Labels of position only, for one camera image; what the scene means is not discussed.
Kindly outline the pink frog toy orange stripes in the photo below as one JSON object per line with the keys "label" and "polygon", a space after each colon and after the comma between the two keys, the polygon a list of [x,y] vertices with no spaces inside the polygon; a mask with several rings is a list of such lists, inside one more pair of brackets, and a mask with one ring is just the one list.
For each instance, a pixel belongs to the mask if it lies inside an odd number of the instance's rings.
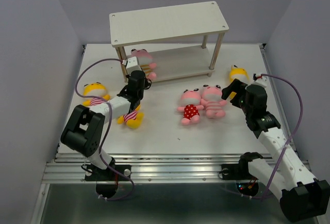
{"label": "pink frog toy orange stripes", "polygon": [[157,63],[153,62],[153,57],[146,49],[132,49],[130,55],[131,57],[137,57],[139,66],[147,78],[152,81],[157,78],[157,74],[154,72],[154,69],[157,67]]}

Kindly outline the pink frog toy polka-dot dress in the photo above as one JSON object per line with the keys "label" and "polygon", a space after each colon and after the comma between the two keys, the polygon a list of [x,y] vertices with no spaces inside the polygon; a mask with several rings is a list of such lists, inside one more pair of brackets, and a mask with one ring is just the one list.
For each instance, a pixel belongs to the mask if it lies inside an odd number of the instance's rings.
{"label": "pink frog toy polka-dot dress", "polygon": [[182,125],[197,124],[200,121],[200,110],[204,109],[201,104],[201,93],[198,88],[193,90],[186,89],[179,100],[177,111],[183,114]]}

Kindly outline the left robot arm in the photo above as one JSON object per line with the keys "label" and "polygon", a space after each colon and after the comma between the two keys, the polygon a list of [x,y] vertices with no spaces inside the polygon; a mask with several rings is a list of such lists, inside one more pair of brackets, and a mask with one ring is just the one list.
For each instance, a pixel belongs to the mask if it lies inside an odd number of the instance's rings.
{"label": "left robot arm", "polygon": [[107,132],[105,124],[111,118],[100,111],[78,105],[61,135],[61,143],[82,154],[90,162],[88,171],[104,180],[120,172],[113,155],[210,155],[238,152],[238,142],[243,135],[244,120],[238,111],[226,108],[226,116],[208,119],[202,114],[200,124],[184,126],[182,115],[176,110],[179,94],[183,88],[179,83],[156,85],[147,91],[142,101],[146,114],[142,126],[137,130],[116,125]]}

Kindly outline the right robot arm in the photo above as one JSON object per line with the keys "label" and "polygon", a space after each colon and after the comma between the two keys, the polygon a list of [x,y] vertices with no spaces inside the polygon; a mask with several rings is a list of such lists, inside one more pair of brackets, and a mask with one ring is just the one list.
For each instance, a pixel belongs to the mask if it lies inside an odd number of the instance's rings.
{"label": "right robot arm", "polygon": [[248,153],[237,165],[240,176],[262,182],[279,201],[290,222],[324,215],[329,203],[329,184],[318,180],[288,144],[280,123],[267,111],[268,95],[261,85],[238,79],[222,90],[222,98],[235,96],[231,104],[242,109],[248,128],[267,149],[276,165],[271,168],[260,155]]}

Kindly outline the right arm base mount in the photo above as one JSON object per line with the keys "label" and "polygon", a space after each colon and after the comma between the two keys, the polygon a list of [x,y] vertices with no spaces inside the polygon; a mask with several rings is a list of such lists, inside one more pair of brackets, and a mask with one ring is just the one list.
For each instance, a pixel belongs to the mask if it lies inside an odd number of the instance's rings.
{"label": "right arm base mount", "polygon": [[218,172],[218,177],[223,180],[251,180],[252,178],[261,179],[269,174],[269,168],[253,162],[222,164]]}

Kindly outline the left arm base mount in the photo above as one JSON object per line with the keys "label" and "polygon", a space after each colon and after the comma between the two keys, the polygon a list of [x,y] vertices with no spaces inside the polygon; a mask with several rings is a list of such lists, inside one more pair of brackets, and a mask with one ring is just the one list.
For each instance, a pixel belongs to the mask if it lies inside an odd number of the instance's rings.
{"label": "left arm base mount", "polygon": [[128,181],[122,177],[116,177],[115,173],[110,169],[99,169],[92,164],[82,165],[81,168],[85,172],[85,181],[97,182],[97,181]]}

